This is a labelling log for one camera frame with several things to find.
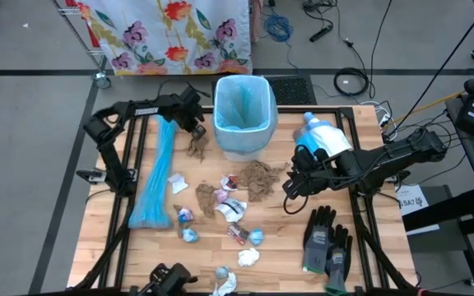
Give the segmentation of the pink hanging cloth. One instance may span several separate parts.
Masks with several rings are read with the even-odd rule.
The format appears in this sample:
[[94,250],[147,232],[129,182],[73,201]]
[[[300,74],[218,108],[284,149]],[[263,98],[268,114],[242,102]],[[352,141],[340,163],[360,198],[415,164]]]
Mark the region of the pink hanging cloth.
[[252,43],[257,43],[260,40],[260,22],[263,1],[264,0],[250,0],[250,33]]

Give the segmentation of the small white paper scrap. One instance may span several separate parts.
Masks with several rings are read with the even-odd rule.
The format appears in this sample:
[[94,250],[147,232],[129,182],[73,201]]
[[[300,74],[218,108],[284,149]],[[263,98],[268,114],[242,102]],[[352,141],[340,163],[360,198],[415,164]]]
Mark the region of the small white paper scrap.
[[185,182],[185,177],[180,173],[170,176],[168,182],[171,184],[172,193],[175,195],[188,188],[188,184]]

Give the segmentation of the white tissue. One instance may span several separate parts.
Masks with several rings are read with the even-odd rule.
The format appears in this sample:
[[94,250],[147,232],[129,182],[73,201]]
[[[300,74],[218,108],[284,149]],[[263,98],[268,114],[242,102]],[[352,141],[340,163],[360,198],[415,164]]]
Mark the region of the white tissue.
[[227,296],[235,291],[236,286],[236,275],[230,272],[225,278],[216,278],[215,287],[210,296]]
[[254,247],[251,247],[238,253],[238,264],[241,267],[250,267],[257,262],[259,257],[259,251]]

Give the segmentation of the white paper sign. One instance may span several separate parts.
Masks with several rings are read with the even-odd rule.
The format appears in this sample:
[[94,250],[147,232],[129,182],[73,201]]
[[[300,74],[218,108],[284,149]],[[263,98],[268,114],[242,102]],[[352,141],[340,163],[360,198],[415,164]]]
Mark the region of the white paper sign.
[[[421,210],[429,206],[423,191],[419,185],[408,186],[401,185],[396,191],[399,200],[401,215],[405,216],[414,211]],[[407,231],[407,236],[423,234],[439,230],[437,224],[432,224],[419,229]]]

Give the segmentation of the floral printed cloth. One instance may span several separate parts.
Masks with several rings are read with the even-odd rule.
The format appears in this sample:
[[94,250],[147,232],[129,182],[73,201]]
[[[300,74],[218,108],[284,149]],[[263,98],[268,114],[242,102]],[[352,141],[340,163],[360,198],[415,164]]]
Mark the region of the floral printed cloth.
[[249,0],[76,0],[117,76],[249,74]]

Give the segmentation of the long bright blue trash bag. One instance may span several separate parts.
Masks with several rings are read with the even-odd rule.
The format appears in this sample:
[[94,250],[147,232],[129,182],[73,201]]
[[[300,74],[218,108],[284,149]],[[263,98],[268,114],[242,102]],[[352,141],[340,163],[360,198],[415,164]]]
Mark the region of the long bright blue trash bag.
[[156,159],[146,186],[128,221],[130,229],[171,229],[173,222],[165,209],[167,179],[172,166],[174,137],[178,125],[156,115],[158,138]]

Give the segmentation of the red white wrapper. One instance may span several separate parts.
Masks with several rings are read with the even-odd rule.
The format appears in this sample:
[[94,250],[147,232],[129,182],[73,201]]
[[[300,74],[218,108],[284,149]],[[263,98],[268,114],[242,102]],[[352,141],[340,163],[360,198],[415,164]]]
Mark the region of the red white wrapper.
[[227,175],[227,176],[222,176],[221,178],[221,187],[228,191],[228,192],[234,192],[238,190],[238,178],[233,175]]

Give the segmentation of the white plastic trash bin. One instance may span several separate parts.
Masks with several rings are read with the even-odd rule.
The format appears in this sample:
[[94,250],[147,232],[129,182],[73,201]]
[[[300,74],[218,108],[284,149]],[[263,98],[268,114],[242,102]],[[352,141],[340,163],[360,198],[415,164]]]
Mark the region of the white plastic trash bin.
[[264,150],[264,146],[240,146],[224,149],[224,156],[233,162],[249,162],[258,160]]

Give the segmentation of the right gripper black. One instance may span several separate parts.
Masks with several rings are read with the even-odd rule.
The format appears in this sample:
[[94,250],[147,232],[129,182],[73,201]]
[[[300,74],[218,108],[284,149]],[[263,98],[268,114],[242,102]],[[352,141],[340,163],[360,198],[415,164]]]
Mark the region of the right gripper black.
[[282,184],[286,198],[295,200],[305,193],[320,193],[327,189],[337,191],[337,172],[332,166],[336,159],[336,156],[327,156],[324,149],[312,154],[305,146],[296,146],[292,157],[292,178]]

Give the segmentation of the blue bag roll white wrapper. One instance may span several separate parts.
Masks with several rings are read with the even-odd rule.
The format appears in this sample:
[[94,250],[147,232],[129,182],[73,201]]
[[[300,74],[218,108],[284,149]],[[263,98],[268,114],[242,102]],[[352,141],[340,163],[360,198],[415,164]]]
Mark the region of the blue bag roll white wrapper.
[[314,113],[304,114],[305,125],[293,132],[295,144],[305,146],[313,154],[324,149],[327,156],[337,155],[352,148],[345,133],[329,121],[318,119]]

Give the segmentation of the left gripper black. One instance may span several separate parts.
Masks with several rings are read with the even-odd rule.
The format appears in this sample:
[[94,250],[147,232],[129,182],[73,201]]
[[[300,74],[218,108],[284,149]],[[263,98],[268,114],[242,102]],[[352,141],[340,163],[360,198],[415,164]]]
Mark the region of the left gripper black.
[[206,134],[206,129],[198,123],[204,121],[199,93],[188,86],[181,94],[172,94],[171,98],[174,101],[172,119],[181,128],[193,128],[191,131],[193,139],[202,138]]

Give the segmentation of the white power strip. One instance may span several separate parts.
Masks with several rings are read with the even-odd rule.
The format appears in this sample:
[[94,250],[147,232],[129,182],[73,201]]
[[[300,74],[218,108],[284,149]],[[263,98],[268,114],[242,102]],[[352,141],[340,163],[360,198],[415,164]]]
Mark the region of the white power strip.
[[371,105],[377,114],[380,114],[379,126],[384,127],[393,117],[393,111],[390,103],[385,100],[377,102],[373,100],[362,102],[361,105]]

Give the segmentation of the grey black work glove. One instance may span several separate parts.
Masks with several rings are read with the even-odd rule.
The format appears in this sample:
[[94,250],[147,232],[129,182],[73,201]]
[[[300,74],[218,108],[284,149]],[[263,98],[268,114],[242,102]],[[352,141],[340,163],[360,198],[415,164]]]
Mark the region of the grey black work glove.
[[323,274],[329,245],[329,233],[337,212],[330,206],[320,206],[311,212],[304,232],[303,268]]
[[327,296],[347,296],[345,282],[351,268],[351,247],[353,237],[349,230],[338,224],[328,237],[328,252],[325,273]]

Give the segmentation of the red black snack wrapper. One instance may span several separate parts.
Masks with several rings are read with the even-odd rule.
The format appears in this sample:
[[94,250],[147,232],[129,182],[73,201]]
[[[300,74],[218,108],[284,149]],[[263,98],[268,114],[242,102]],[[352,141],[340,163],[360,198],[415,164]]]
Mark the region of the red black snack wrapper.
[[235,222],[227,227],[227,233],[240,245],[245,245],[249,238],[249,231]]

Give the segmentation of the white wrapper black print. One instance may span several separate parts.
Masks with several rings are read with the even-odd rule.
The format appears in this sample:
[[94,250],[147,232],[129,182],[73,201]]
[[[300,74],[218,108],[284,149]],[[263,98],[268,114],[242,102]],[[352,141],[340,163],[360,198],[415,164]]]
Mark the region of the white wrapper black print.
[[244,217],[244,213],[248,208],[248,204],[234,198],[227,198],[218,206],[216,210],[223,214],[228,223],[238,222]]

